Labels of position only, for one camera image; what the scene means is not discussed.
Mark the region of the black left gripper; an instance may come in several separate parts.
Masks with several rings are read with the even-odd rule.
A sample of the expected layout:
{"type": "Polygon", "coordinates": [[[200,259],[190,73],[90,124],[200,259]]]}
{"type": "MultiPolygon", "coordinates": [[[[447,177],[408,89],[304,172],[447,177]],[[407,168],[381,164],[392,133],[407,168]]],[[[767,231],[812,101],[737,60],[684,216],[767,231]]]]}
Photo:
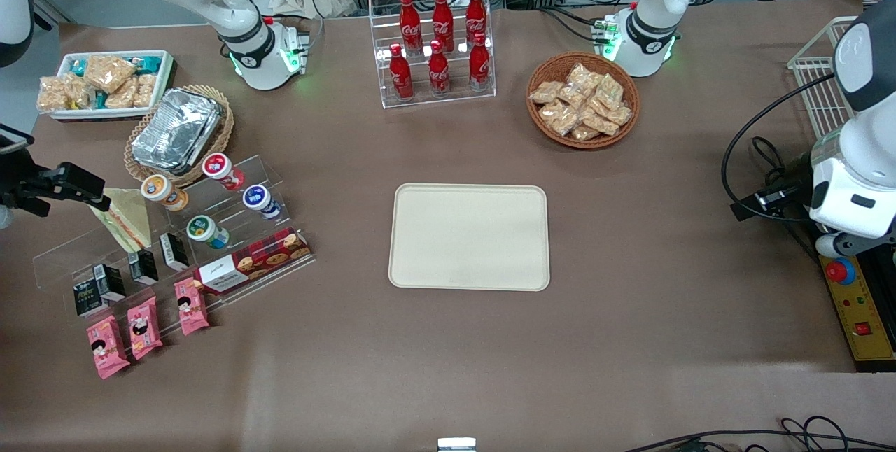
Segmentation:
{"type": "MultiPolygon", "coordinates": [[[[808,220],[813,199],[813,166],[811,152],[806,151],[788,163],[785,174],[787,203],[784,212],[787,219],[808,220]]],[[[731,213],[737,222],[743,222],[763,213],[764,207],[756,198],[743,198],[731,203],[731,213]]]]}

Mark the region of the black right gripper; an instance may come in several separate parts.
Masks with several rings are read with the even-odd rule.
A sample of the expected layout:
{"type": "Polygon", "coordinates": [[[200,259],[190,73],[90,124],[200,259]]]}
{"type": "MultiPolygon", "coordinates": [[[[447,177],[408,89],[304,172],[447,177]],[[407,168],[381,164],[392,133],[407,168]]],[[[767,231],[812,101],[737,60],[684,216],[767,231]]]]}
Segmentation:
{"type": "Polygon", "coordinates": [[[1,200],[10,210],[22,210],[46,218],[51,205],[45,198],[86,200],[99,212],[109,212],[111,198],[104,195],[105,181],[74,163],[48,168],[35,163],[28,147],[31,134],[3,130],[1,136],[1,200]]]}

